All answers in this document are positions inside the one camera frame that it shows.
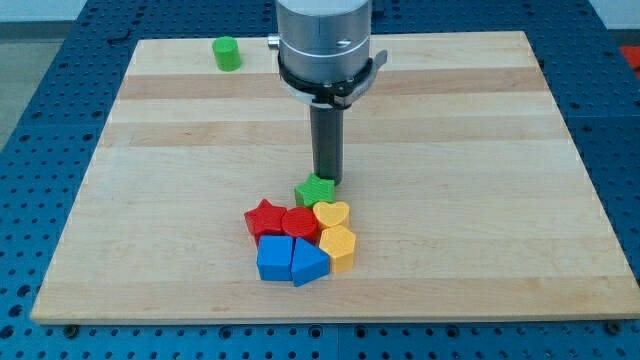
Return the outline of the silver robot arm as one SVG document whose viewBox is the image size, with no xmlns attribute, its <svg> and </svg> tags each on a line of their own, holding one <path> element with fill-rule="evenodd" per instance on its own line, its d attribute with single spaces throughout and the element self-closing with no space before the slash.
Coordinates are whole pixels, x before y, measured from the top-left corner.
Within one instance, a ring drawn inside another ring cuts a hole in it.
<svg viewBox="0 0 640 360">
<path fill-rule="evenodd" d="M 371 50 L 370 0 L 277 0 L 278 66 L 299 101 L 346 110 L 373 85 L 388 53 Z"/>
</svg>

